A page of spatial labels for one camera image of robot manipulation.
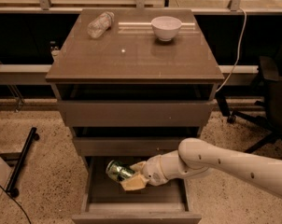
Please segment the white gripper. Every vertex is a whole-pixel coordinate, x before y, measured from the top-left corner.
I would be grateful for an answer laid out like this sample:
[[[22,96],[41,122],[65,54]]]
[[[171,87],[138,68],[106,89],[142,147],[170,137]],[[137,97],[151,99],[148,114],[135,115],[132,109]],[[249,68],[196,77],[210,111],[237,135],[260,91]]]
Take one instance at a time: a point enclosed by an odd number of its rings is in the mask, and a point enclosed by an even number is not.
[[[160,186],[166,184],[168,179],[162,171],[161,155],[149,158],[147,161],[140,161],[130,166],[135,172],[141,174],[133,175],[132,177],[121,181],[120,184],[126,191],[144,189],[149,183],[152,186]]]

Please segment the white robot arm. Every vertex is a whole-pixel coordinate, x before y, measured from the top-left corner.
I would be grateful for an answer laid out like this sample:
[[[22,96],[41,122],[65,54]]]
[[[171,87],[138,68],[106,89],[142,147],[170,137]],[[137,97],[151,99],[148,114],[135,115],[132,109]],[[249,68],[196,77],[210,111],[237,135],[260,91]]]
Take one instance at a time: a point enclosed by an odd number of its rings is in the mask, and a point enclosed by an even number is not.
[[[133,176],[121,182],[126,190],[160,186],[176,178],[199,178],[218,169],[282,199],[282,160],[216,147],[197,138],[187,138],[177,150],[136,163],[131,169]]]

